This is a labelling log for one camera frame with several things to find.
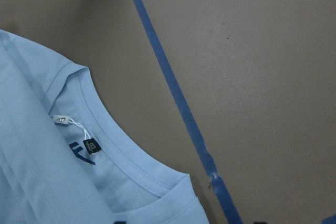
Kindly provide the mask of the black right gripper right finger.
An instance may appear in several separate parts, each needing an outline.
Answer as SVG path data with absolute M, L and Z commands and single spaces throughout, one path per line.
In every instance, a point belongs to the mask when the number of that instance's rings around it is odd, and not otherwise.
M 253 224 L 267 224 L 266 221 L 254 221 Z

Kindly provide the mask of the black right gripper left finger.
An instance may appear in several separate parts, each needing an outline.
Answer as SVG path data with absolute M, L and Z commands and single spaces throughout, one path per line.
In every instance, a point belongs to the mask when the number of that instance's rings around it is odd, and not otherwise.
M 127 221 L 125 221 L 125 220 L 117 220 L 117 221 L 114 221 L 114 224 L 127 224 Z

